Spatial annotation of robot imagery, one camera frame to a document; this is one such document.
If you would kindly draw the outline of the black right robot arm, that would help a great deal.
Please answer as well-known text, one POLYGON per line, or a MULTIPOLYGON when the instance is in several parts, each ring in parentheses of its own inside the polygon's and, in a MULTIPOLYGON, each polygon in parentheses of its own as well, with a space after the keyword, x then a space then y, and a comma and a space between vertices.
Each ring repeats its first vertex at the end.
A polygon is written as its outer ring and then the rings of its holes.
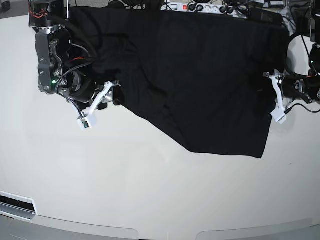
POLYGON ((84 28, 76 25, 75 12, 68 1, 28 1, 28 24, 36 32, 41 92, 64 98, 78 111, 94 101, 99 110, 109 102, 123 102, 115 72, 97 71, 102 55, 84 28))

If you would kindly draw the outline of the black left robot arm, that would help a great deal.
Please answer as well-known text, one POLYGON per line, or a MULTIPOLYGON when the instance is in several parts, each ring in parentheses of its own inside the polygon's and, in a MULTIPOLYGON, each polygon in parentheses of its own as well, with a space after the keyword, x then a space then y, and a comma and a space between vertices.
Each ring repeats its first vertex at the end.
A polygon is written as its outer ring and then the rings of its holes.
POLYGON ((288 11, 294 23, 294 33, 286 42, 282 59, 285 77, 281 83, 282 94, 285 98, 302 100, 307 104, 320 100, 320 2, 305 0, 304 3, 289 3, 288 11), (309 71, 306 75, 296 73, 288 63, 290 43, 300 37, 305 48, 305 37, 312 43, 311 50, 306 50, 309 71))

